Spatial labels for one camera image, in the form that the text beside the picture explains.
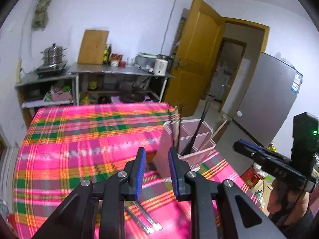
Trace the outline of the person's right hand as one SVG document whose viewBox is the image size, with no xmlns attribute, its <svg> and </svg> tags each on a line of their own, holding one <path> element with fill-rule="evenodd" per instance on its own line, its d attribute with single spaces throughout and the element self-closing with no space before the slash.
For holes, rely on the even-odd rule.
<svg viewBox="0 0 319 239">
<path fill-rule="evenodd" d="M 309 193 L 289 190 L 288 185 L 279 179 L 275 179 L 272 186 L 267 211 L 275 226 L 291 225 L 299 221 L 307 212 Z"/>
</svg>

